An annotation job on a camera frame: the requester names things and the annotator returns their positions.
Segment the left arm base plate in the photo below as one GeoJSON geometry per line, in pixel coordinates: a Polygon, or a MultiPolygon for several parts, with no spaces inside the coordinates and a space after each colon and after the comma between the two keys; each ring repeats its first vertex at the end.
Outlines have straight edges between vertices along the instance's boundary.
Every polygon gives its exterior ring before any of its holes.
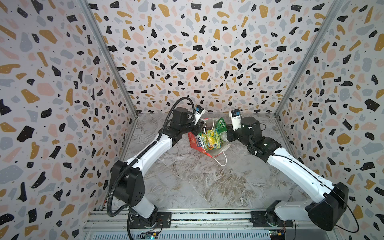
{"type": "Polygon", "coordinates": [[[169,229],[171,227],[172,212],[156,212],[148,219],[133,215],[129,221],[130,229],[169,229]]]}

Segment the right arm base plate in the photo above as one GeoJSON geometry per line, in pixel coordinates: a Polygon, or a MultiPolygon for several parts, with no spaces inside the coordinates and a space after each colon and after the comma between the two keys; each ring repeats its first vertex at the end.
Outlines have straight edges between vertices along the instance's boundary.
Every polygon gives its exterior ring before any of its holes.
{"type": "Polygon", "coordinates": [[[290,228],[294,226],[292,220],[282,221],[275,213],[268,211],[252,211],[250,222],[255,228],[290,228]]]}

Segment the green yellow candy bag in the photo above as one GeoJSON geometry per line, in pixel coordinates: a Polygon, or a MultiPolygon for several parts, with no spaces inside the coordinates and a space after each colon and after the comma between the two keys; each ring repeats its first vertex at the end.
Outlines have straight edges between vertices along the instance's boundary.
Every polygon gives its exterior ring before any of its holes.
{"type": "Polygon", "coordinates": [[[203,121],[203,130],[196,136],[198,147],[205,151],[224,148],[229,143],[227,123],[224,118],[209,118],[203,119],[203,121]]]}

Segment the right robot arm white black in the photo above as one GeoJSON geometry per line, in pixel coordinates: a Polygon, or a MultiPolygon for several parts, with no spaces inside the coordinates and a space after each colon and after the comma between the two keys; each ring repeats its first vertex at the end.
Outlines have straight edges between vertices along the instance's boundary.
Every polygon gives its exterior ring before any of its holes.
{"type": "Polygon", "coordinates": [[[301,202],[274,201],[262,222],[278,227],[285,221],[306,221],[322,230],[333,230],[348,208],[348,187],[326,180],[295,159],[277,141],[263,136],[261,124],[255,118],[242,118],[238,110],[229,115],[232,125],[227,131],[227,140],[242,143],[251,155],[284,173],[310,197],[301,202]]]}

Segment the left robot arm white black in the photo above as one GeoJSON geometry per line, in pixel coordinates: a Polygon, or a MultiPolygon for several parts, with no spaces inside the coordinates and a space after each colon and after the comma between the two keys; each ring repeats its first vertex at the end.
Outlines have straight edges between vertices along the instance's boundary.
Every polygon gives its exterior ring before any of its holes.
{"type": "Polygon", "coordinates": [[[144,176],[151,166],[183,135],[198,135],[202,130],[201,116],[205,109],[196,106],[193,112],[185,108],[174,108],[167,115],[163,127],[156,138],[132,158],[116,162],[111,169],[111,185],[107,200],[107,213],[115,217],[124,209],[153,225],[157,219],[158,208],[145,196],[144,176]]]}

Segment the red paper bag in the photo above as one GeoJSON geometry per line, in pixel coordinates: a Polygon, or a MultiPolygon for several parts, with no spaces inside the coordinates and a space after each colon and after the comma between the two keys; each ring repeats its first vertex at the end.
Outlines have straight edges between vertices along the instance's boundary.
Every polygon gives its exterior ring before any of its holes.
{"type": "Polygon", "coordinates": [[[227,140],[227,123],[224,118],[202,119],[198,122],[200,128],[195,136],[188,133],[192,149],[214,159],[219,166],[225,167],[228,158],[225,151],[231,146],[227,140]]]}

